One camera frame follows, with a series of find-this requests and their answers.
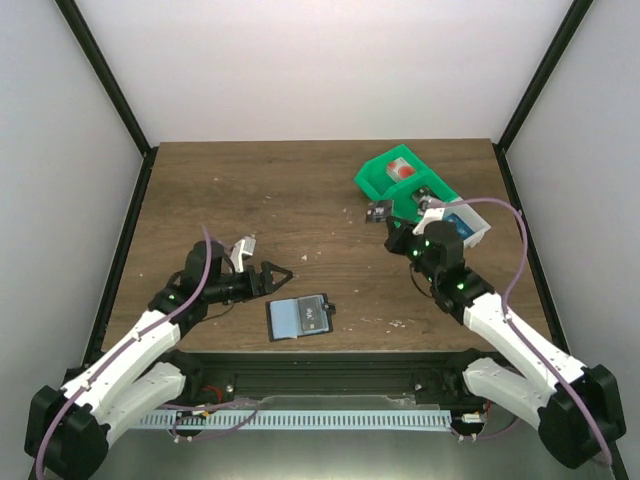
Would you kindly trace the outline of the black vip card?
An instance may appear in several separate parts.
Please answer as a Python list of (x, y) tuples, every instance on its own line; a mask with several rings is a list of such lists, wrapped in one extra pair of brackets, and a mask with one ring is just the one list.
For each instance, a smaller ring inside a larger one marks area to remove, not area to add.
[(394, 202), (392, 200), (379, 200), (369, 203), (365, 212), (365, 222), (385, 222), (392, 215), (393, 207)]

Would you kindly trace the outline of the black card holder wallet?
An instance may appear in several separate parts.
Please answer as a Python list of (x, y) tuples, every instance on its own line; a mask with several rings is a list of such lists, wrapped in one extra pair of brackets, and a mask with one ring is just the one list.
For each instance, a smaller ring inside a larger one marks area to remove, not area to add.
[(325, 293), (269, 301), (265, 304), (270, 342), (331, 333), (336, 306)]

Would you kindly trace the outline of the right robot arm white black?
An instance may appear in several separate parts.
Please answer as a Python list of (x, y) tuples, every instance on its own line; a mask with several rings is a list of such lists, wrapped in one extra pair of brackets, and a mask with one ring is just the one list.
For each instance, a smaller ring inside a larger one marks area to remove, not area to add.
[(438, 308), (510, 364), (483, 357), (457, 368), (444, 378), (447, 396), (458, 403), (479, 396), (500, 405), (535, 429), (547, 451), (568, 468), (595, 458), (610, 464), (611, 445), (626, 432), (613, 373), (564, 352), (520, 318), (467, 266), (452, 224), (434, 220), (419, 228), (390, 217), (386, 227), (386, 249), (406, 257), (411, 272), (429, 282)]

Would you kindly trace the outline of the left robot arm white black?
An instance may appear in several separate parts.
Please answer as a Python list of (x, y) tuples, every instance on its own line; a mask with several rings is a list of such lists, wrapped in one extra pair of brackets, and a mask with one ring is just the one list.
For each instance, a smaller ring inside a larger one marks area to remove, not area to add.
[(231, 250), (207, 238), (195, 243), (134, 326), (84, 371), (58, 388), (40, 388), (29, 405), (24, 450), (32, 478), (52, 471), (62, 479), (88, 479), (109, 449), (138, 420), (204, 392), (198, 364), (176, 345), (203, 322), (213, 304), (233, 306), (276, 292), (292, 271), (264, 261), (248, 264), (255, 240)]

